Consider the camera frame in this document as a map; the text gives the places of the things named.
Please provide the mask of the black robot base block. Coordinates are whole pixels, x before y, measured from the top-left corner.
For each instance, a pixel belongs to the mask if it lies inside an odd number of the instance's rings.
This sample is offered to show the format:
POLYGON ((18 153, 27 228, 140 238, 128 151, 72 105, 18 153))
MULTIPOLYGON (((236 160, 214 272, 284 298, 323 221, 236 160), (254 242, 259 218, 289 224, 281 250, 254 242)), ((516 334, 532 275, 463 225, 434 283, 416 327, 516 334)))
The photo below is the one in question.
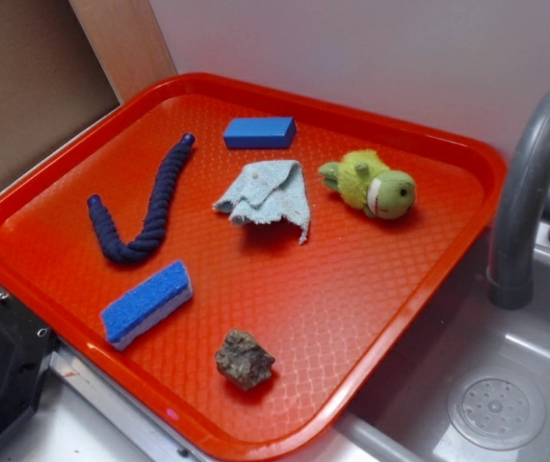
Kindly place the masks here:
POLYGON ((56 336, 20 300, 0 295, 0 444, 38 411, 56 336))

